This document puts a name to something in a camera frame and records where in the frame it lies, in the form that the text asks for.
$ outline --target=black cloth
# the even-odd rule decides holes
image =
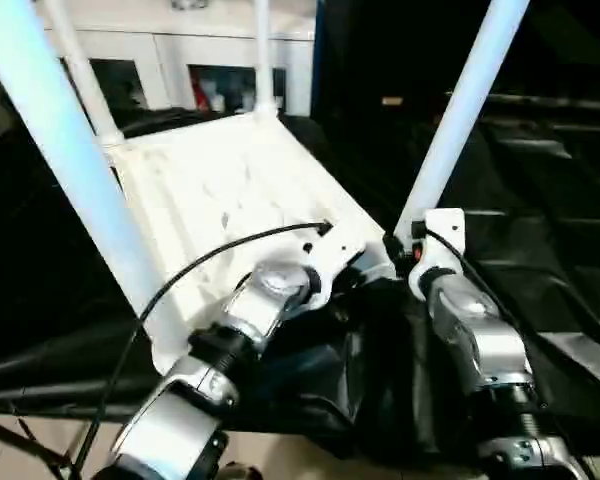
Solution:
[[[151,115],[127,133],[161,128],[161,114]],[[166,115],[169,126],[200,120]],[[311,120],[283,120],[391,230],[434,127],[342,122],[327,126],[327,142]],[[481,125],[443,204],[466,209],[468,255],[535,330],[599,332],[600,135]],[[355,275],[340,283],[329,308],[280,329],[228,428],[300,433],[336,455],[361,449],[391,465],[453,458],[462,451],[462,437],[452,435],[462,408],[452,373],[431,339],[414,355],[413,325],[426,322],[424,309],[401,283],[348,295]],[[133,312],[31,139],[23,129],[2,137],[0,412],[92,415],[132,325]],[[600,383],[551,345],[526,340],[551,412],[581,451],[600,454]],[[412,381],[418,366],[435,393],[423,397],[433,418],[426,428],[413,408],[422,395]],[[141,337],[108,418],[128,418],[157,379]]]

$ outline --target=black cable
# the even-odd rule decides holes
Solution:
[[[233,240],[229,243],[226,243],[225,245],[222,245],[214,250],[211,250],[210,252],[204,254],[200,258],[194,260],[189,265],[187,265],[182,270],[180,270],[178,273],[176,273],[173,277],[171,277],[162,287],[160,287],[160,289],[156,292],[156,294],[153,297],[151,297],[151,299],[147,303],[147,306],[144,308],[142,313],[138,316],[138,319],[137,319],[138,321],[136,323],[136,326],[134,327],[133,331],[131,332],[131,335],[129,335],[129,338],[127,339],[127,343],[125,344],[124,348],[122,349],[122,354],[120,355],[120,358],[118,359],[118,363],[116,363],[116,366],[113,369],[113,373],[109,377],[109,380],[104,388],[104,392],[102,393],[102,397],[100,397],[100,404],[98,405],[96,414],[94,415],[93,420],[91,421],[89,430],[87,431],[85,439],[82,442],[82,446],[80,447],[80,451],[78,452],[78,456],[76,457],[76,462],[75,462],[75,471],[76,472],[80,473],[82,471],[84,462],[87,459],[87,455],[89,454],[89,451],[91,450],[91,445],[93,444],[95,436],[98,433],[98,429],[100,428],[100,423],[102,422],[102,417],[104,416],[105,411],[107,409],[107,401],[109,400],[109,396],[111,395],[111,393],[113,392],[113,389],[116,386],[116,383],[117,383],[118,378],[120,377],[120,373],[122,371],[122,367],[125,364],[125,361],[127,359],[127,356],[129,355],[129,352],[131,351],[131,347],[133,346],[133,343],[134,343],[136,337],[138,336],[138,333],[140,333],[140,330],[142,329],[144,322],[149,317],[149,314],[153,311],[153,309],[158,304],[158,302],[162,299],[162,297],[164,297],[164,295],[187,273],[189,273],[194,268],[199,267],[200,265],[202,265],[206,261],[212,259],[213,257],[219,255],[220,253],[223,253],[227,250],[238,247],[240,245],[244,245],[245,243],[253,242],[255,240],[260,240],[265,237],[270,237],[272,235],[278,235],[280,233],[290,232],[293,230],[303,230],[303,229],[307,229],[307,228],[316,228],[316,229],[318,229],[318,233],[323,234],[323,233],[326,233],[326,231],[328,231],[329,228],[331,228],[331,224],[329,224],[327,222],[299,223],[296,225],[288,225],[286,227],[273,228],[271,230],[266,230],[264,232],[260,232],[260,233],[254,234],[254,235],[249,235],[247,237],[240,238],[238,240]]]
[[[460,253],[457,248],[455,248],[446,238],[444,238],[439,233],[434,232],[429,229],[427,229],[425,233],[427,235],[431,236],[432,238],[436,239],[442,245],[444,245],[444,247],[447,250],[449,250],[453,254],[453,256],[456,257],[458,259],[458,261],[462,264],[462,268],[464,268],[467,272],[469,272],[470,276],[472,277],[472,280],[474,282],[476,282],[478,284],[478,286],[482,290],[484,290],[487,295],[489,295],[489,297],[491,297],[491,299],[497,305],[498,309],[502,312],[502,314],[509,319],[509,322],[513,325],[513,327],[515,327],[517,330],[522,330],[520,328],[521,326],[520,326],[520,323],[518,322],[517,318],[513,315],[513,313],[511,313],[511,310],[509,310],[506,307],[506,305],[502,302],[502,300],[500,300],[498,295],[496,295],[496,293],[489,286],[489,284],[482,277],[482,275],[480,275],[480,273],[478,273],[478,270],[473,266],[472,262],[467,260],[467,258],[462,253]],[[573,458],[575,458],[575,460],[578,462],[578,464],[584,471],[585,475],[587,475],[589,480],[596,480],[596,476],[595,476],[593,470],[591,469],[591,467],[589,466],[589,464],[586,462],[586,460],[584,458],[582,458],[581,455],[576,454],[576,452],[573,448],[573,442],[569,441],[569,438],[566,435],[566,432],[564,431],[564,429],[560,426],[560,423],[558,422],[557,416],[553,415],[553,417],[554,417],[554,423],[555,423],[557,429],[560,431],[560,435],[563,437],[565,443],[567,444],[567,447],[571,450],[571,452],[573,454]]]

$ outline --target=white mounting bracket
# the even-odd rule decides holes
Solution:
[[[465,224],[464,212],[461,208],[435,208],[427,210],[424,214],[424,224],[427,230],[437,233],[447,240],[456,250],[464,253],[465,249]],[[420,261],[409,274],[409,288],[415,297],[423,302],[425,295],[420,289],[422,274],[431,268],[449,268],[457,273],[462,272],[462,264],[438,240],[427,235],[422,242]]]

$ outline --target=white cabinet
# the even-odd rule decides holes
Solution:
[[[169,0],[67,0],[67,7],[89,58],[133,62],[137,78],[129,81],[139,83],[149,109],[196,108],[198,70],[225,84],[227,75],[244,85],[253,76],[253,0],[210,0],[190,11],[173,10]],[[37,9],[62,55],[44,2]],[[309,115],[316,0],[271,0],[270,13],[277,94],[287,113]]]

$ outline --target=white plastic shelf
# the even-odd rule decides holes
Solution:
[[[165,280],[230,240],[294,223],[347,221],[381,243],[383,230],[275,117],[243,114],[147,135],[110,155]],[[289,232],[219,255],[174,288],[181,320],[204,322],[258,260],[303,254],[317,239],[313,230]]]

